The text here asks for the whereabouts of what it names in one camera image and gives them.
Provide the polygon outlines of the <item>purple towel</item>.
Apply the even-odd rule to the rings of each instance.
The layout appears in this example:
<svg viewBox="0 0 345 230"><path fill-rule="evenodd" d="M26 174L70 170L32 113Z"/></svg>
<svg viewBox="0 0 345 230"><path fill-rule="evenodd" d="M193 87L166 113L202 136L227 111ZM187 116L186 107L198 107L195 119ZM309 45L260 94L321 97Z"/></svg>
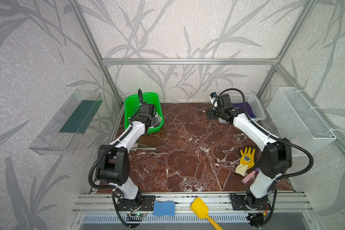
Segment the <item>purple towel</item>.
<svg viewBox="0 0 345 230"><path fill-rule="evenodd" d="M241 108L243 111L245 111L245 109L246 109L246 110L247 110L247 114L248 114L249 116L255 115L254 112L253 112L253 110L252 110L252 108L251 108L251 106L250 106L248 103L246 103L246 104L244 104L244 103L233 103L232 105L233 105L234 108L239 107L239 108Z"/></svg>

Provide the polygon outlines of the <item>white light-blue towel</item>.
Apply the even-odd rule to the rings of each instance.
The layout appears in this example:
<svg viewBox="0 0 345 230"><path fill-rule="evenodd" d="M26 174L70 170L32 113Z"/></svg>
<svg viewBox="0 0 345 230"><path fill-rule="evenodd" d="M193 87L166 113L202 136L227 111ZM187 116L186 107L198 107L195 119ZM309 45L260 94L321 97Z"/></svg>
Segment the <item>white light-blue towel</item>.
<svg viewBox="0 0 345 230"><path fill-rule="evenodd" d="M162 122L162 118L156 114L152 119L151 119L151 127L158 127Z"/></svg>

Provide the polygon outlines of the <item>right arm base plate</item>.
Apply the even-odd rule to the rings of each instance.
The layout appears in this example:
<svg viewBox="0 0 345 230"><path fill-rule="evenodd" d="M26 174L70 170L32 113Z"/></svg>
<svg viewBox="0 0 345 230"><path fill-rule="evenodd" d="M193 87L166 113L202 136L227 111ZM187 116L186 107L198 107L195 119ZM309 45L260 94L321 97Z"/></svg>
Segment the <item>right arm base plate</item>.
<svg viewBox="0 0 345 230"><path fill-rule="evenodd" d="M252 195L229 195L234 211L270 211L272 209L268 196L255 198Z"/></svg>

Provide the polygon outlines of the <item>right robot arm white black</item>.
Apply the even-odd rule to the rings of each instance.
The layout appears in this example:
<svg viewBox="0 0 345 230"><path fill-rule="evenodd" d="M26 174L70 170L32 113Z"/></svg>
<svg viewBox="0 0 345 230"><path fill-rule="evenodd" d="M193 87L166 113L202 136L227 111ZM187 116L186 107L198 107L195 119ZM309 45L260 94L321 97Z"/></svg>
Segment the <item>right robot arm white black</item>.
<svg viewBox="0 0 345 230"><path fill-rule="evenodd" d="M254 163L254 167L259 169L258 175L243 199L249 210L256 210L275 190L277 182L305 174L313 167L314 158L303 147L291 143L287 138L281 139L258 125L248 114L247 107L233 107L228 91L226 89L220 94L210 94L212 108L208 109L206 114L210 120L221 119L235 126L260 149L262 154ZM303 152L309 163L304 169L287 174L286 171L292 167L292 149Z"/></svg>

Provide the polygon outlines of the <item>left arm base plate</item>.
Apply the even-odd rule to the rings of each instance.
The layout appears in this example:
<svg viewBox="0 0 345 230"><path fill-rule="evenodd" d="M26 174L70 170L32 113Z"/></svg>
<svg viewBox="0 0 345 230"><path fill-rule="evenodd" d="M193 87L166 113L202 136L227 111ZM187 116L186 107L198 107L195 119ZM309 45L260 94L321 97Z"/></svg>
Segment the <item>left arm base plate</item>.
<svg viewBox="0 0 345 230"><path fill-rule="evenodd" d="M118 211L153 211L156 196L154 195L137 195L135 199L121 198L117 201Z"/></svg>

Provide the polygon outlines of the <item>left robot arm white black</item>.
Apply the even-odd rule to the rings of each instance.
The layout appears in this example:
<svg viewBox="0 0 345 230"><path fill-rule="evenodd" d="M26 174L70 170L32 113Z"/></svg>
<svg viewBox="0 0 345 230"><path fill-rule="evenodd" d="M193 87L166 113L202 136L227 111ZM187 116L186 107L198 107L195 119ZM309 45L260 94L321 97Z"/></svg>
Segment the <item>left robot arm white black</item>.
<svg viewBox="0 0 345 230"><path fill-rule="evenodd" d="M111 188L128 205L140 206L142 195L140 188L135 185L130 175L129 152L136 141L148 133L155 118L155 105L144 102L143 93L138 89L140 107L128 119L129 126L115 141L109 145L101 145L98 150L97 160L92 165L88 182L92 188Z"/></svg>

